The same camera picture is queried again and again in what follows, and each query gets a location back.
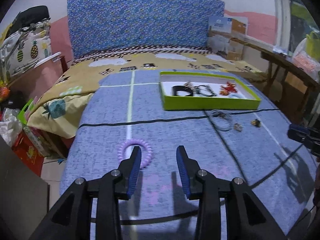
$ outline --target red box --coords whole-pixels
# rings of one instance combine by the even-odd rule
[[[39,177],[41,176],[44,157],[34,147],[24,131],[19,134],[12,150],[29,169]]]

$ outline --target pink wall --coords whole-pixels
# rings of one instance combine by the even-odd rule
[[[256,13],[256,12],[240,12],[234,13],[224,10],[230,16],[242,16],[248,18],[248,36],[254,37],[266,43],[275,44],[277,18],[276,16]]]
[[[52,54],[61,51],[66,62],[73,59],[73,51],[68,28],[68,16],[51,23],[50,38]]]

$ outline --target black stripe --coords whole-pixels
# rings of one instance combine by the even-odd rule
[[[258,113],[262,111],[279,111],[278,108],[275,109],[260,109],[260,110],[253,110],[247,112],[235,112],[235,113],[228,113],[231,115],[237,114],[250,114],[250,113]],[[79,126],[79,128],[84,126],[121,126],[121,125],[133,125],[133,124],[141,124],[141,123],[154,123],[154,122],[175,122],[175,121],[183,121],[183,120],[192,120],[192,119],[205,119],[207,116],[189,116],[189,117],[180,117],[180,118],[172,118],[172,119],[153,119],[153,120],[146,120],[146,121],[135,121],[135,122],[119,122],[119,123],[97,123],[97,124],[90,124],[90,123],[83,123]]]
[[[222,135],[220,134],[219,130],[216,128],[215,124],[211,121],[209,115],[207,114],[206,111],[203,111],[204,114],[206,115],[206,117],[208,118],[210,124],[212,125],[212,127],[214,128],[214,130],[216,131],[216,133],[218,134],[218,136],[220,137],[220,140],[222,141],[223,145],[226,147],[227,151],[229,152],[230,156],[233,158],[234,162],[236,163],[238,170],[240,171],[240,174],[242,176],[242,179],[244,180],[245,183],[248,184],[248,180],[246,175],[244,174],[244,171],[236,157],[236,155],[232,152],[232,150],[230,149],[230,147],[228,146],[227,142],[225,141],[225,139],[222,137]]]
[[[273,171],[271,171],[269,174],[264,176],[262,179],[257,181],[256,183],[252,184],[250,186],[250,189],[254,189],[257,186],[259,186],[262,182],[270,178],[273,174],[275,174],[280,168],[282,168],[285,163],[293,157],[293,155],[302,147],[303,144],[299,145],[297,149],[295,149],[284,161],[282,161],[278,167],[276,167]],[[220,206],[224,205],[225,201],[222,200],[220,202]],[[145,225],[145,224],[156,224],[156,223],[164,223],[164,222],[170,222],[174,220],[179,220],[191,216],[196,216],[198,215],[198,210],[193,210],[190,212],[182,213],[182,214],[177,214],[173,216],[167,216],[167,217],[159,217],[159,218],[149,218],[149,219],[140,219],[140,220],[121,220],[120,223],[121,225],[128,226],[128,225]],[[96,219],[91,218],[91,223],[95,223]]]

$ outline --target wooden desk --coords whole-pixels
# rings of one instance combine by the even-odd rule
[[[285,57],[274,54],[271,51],[268,51],[266,49],[263,49],[259,46],[253,45],[251,43],[247,43],[245,41],[241,41],[236,38],[231,38],[231,40],[236,41],[240,44],[243,44],[245,46],[248,46],[250,48],[256,49],[261,52],[261,58],[269,61],[269,66],[268,66],[268,80],[267,80],[267,85],[263,89],[263,93],[268,96],[270,93],[270,88],[276,79],[276,76],[279,72],[279,69],[282,67],[285,69],[284,75],[281,79],[281,85],[282,85],[282,96],[280,100],[280,104],[282,103],[285,94],[286,94],[286,86],[285,86],[285,79],[287,78],[288,73],[292,73],[295,75],[297,78],[299,78],[304,85],[307,87],[306,92],[304,93],[303,99],[300,102],[298,106],[298,111],[302,112],[304,109],[304,106],[308,100],[309,94],[311,91],[320,91],[320,84],[317,83],[312,77],[310,77],[307,73],[305,73],[303,70],[298,68],[296,65],[294,65],[292,62],[288,61]],[[277,65],[274,74],[272,75],[272,64]]]

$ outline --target green box on floor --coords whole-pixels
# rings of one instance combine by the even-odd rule
[[[229,98],[219,94],[220,86],[226,86],[227,81],[236,84],[237,96],[242,98]],[[217,94],[216,97],[206,96],[173,96],[173,86],[183,86],[191,82],[194,86],[209,85]],[[165,110],[209,110],[209,109],[238,109],[256,110],[261,99],[243,82],[236,77],[193,72],[160,72],[160,93]]]

